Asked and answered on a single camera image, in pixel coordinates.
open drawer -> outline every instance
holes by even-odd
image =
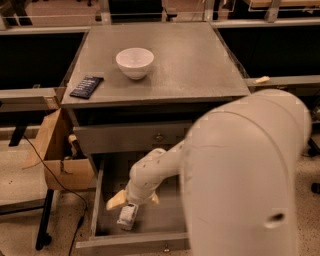
[[[96,190],[89,241],[76,248],[85,255],[133,255],[189,249],[178,177],[163,181],[157,190],[159,205],[142,205],[131,231],[121,230],[116,222],[120,209],[106,211],[106,202],[125,188],[131,166],[144,152],[104,155]]]

black chair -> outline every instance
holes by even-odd
[[[167,21],[177,16],[163,8],[161,0],[109,0],[109,9],[113,22],[161,21],[163,10]]]

drawer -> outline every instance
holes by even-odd
[[[128,182],[130,167],[141,152],[106,154],[99,170],[89,241],[78,242],[84,255],[133,255],[189,249],[178,177],[163,181],[157,189],[160,204],[142,205],[131,231],[116,221],[120,209],[106,211],[106,202]]]
[[[150,151],[180,142],[191,121],[150,122],[75,127],[74,133],[85,154]]]

drawer front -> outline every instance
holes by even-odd
[[[155,237],[156,240],[146,242],[126,242],[126,238],[122,238],[121,241],[116,239],[113,243],[105,241],[105,239],[91,240],[87,242],[78,242],[76,245],[77,250],[81,252],[81,255],[112,255],[112,256],[124,256],[124,255],[136,255],[142,253],[163,253],[176,250],[189,249],[189,242],[186,238],[186,234],[163,234]]]
[[[191,121],[133,123],[76,127],[74,133],[85,154],[149,151],[180,142]]]

drawer handle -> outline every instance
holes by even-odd
[[[163,136],[160,132],[158,132],[158,134],[154,137],[154,139],[155,139],[157,142],[161,142],[161,141],[163,141],[164,136]]]
[[[164,253],[169,253],[170,252],[170,249],[169,249],[169,246],[168,244],[166,243],[165,247],[164,247],[164,250],[163,250]]]

